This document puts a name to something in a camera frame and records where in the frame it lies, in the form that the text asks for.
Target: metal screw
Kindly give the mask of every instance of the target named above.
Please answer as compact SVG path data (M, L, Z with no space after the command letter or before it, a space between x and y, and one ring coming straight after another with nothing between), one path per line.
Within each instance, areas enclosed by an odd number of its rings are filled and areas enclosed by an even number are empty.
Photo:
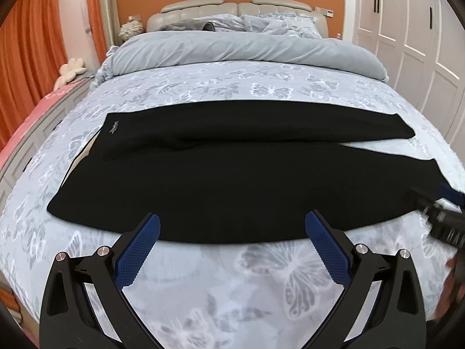
M60 252L56 255L55 260L57 261L63 261L66 258L66 253L65 252Z
M410 252L406 249L401 249L400 250L400 256L403 258L409 258L410 257Z
M355 250L359 252L360 254L365 254L368 252L368 247L365 244L358 244L355 247Z
M108 253L110 253L110 248L109 247L100 247L99 249L97 249L97 254L99 256L106 256Z

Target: wardrobe door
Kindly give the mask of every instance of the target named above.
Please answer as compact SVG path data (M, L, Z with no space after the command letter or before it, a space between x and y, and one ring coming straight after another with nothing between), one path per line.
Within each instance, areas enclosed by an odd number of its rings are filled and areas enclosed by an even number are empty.
M406 0L380 0L380 24L375 33L375 55L387 70L389 86L395 85L402 59L406 29L405 5Z
M419 110L446 136L465 89L465 30L447 0L439 2L439 41L426 68L427 90Z
M354 44L375 53L375 35L378 31L379 14L377 0L357 0Z
M432 62L434 42L437 42L440 22L437 0L405 0L406 28L400 52L400 66L394 89L417 107L422 96L428 62Z
M464 105L465 93L462 96L462 105ZM465 164L465 106L461 106L460 113L456 115L453 126L446 136L447 142L456 152L459 159Z

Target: black garment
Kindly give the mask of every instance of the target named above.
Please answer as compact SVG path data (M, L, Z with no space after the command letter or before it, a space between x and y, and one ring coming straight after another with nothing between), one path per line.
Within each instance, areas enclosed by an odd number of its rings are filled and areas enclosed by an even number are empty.
M251 243L305 238L318 209L348 230L412 209L412 186L447 184L436 161L339 142L411 138L399 115L289 101L212 101L110 113L48 211L126 232L148 213L160 240Z

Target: white plush toy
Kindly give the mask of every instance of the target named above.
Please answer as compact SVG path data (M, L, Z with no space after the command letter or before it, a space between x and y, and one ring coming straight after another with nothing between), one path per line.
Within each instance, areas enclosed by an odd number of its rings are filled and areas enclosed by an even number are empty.
M82 59L69 59L68 63L63 64L60 67L60 77L55 82L53 91L65 86L70 81L73 81L77 75L84 73L86 69L84 68L84 60Z

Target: headboard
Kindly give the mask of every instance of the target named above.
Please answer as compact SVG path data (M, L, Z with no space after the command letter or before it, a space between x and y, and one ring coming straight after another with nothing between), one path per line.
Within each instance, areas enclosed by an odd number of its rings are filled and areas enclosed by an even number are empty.
M165 24L173 24L186 18L199 18L214 14L247 14L257 16L266 13L294 13L301 17L313 17L315 26L323 38L328 38L326 18L305 3L293 0L252 0L250 3L225 3L224 0L186 0L166 5L160 13L147 21L147 31L157 31Z

